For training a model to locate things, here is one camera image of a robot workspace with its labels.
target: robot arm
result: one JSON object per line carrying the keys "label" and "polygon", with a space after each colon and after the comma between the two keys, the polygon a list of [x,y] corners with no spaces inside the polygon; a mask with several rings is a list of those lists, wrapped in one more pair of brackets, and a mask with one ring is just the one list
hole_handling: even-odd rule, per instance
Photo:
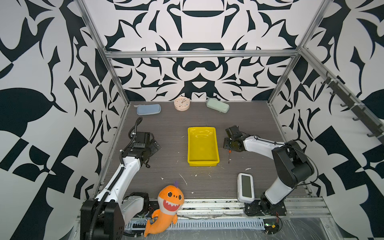
{"label": "robot arm", "polygon": [[121,239],[125,225],[148,209],[149,198],[145,193],[132,193],[123,202],[135,174],[143,164],[149,168],[149,158],[161,149],[152,133],[136,132],[141,119],[138,118],[132,128],[131,142],[120,150],[121,164],[111,180],[93,200],[86,200],[81,207],[80,240]]}
{"label": "robot arm", "polygon": [[272,142],[244,134],[238,126],[225,131],[228,137],[224,139],[224,148],[237,152],[257,152],[275,162],[278,177],[261,195],[260,209],[265,214],[270,214],[298,184],[314,174],[312,164],[295,141]]}

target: table surface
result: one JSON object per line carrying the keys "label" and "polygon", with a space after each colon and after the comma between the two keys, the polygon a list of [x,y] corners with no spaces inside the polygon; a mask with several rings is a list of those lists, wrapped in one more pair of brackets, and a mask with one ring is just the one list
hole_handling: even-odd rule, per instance
{"label": "table surface", "polygon": [[[133,105],[155,104],[132,102],[128,110],[105,183],[111,179],[119,165],[119,150],[130,141],[128,132],[136,119]],[[255,196],[259,197],[277,178],[272,159],[255,152],[232,152],[223,148],[225,129],[238,125],[240,131],[256,134],[261,138],[282,141],[276,123],[266,102],[230,102],[227,113],[206,107],[205,103],[192,102],[187,111],[177,111],[173,102],[161,102],[161,112],[142,116],[137,131],[151,132],[162,147],[149,160],[151,168],[142,166],[134,176],[126,195],[147,192],[157,198],[167,185],[179,183],[185,198],[237,198],[237,175],[241,172],[253,176]],[[188,156],[188,128],[208,126],[216,128],[220,163],[215,167],[190,167]],[[306,197],[303,186],[293,190],[290,197]]]}

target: black and white patterned wall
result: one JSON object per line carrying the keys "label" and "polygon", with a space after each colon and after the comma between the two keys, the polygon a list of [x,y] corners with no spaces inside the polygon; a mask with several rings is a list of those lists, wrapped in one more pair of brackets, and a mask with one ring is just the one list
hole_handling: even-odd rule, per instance
{"label": "black and white patterned wall", "polygon": [[[308,44],[309,50],[384,118],[384,3],[335,0]],[[310,186],[324,197],[344,237],[384,237],[384,146],[301,58],[273,102],[287,139],[296,140],[317,165]]]}
{"label": "black and white patterned wall", "polygon": [[0,12],[1,239],[67,239],[124,102],[72,0]]}
{"label": "black and white patterned wall", "polygon": [[[321,0],[86,0],[108,51],[295,49]],[[288,57],[115,59],[128,98],[267,100]]]}
{"label": "black and white patterned wall", "polygon": [[267,100],[289,57],[120,58],[113,65],[128,99]]}

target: orange plush toy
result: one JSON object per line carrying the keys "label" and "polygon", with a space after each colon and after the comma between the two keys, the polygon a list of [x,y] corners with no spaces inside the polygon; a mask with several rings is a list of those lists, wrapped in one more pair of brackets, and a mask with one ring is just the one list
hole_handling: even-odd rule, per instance
{"label": "orange plush toy", "polygon": [[181,190],[173,185],[166,186],[157,197],[160,209],[152,213],[152,218],[157,220],[151,225],[149,220],[145,227],[144,237],[149,233],[156,234],[165,231],[171,223],[177,223],[177,210],[184,203],[184,195]]}

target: white digital clock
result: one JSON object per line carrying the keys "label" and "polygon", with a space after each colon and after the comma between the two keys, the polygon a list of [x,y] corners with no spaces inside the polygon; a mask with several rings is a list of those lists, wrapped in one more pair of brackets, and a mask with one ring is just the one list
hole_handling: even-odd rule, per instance
{"label": "white digital clock", "polygon": [[190,106],[190,100],[186,97],[178,97],[175,99],[174,105],[178,111],[185,111]]}

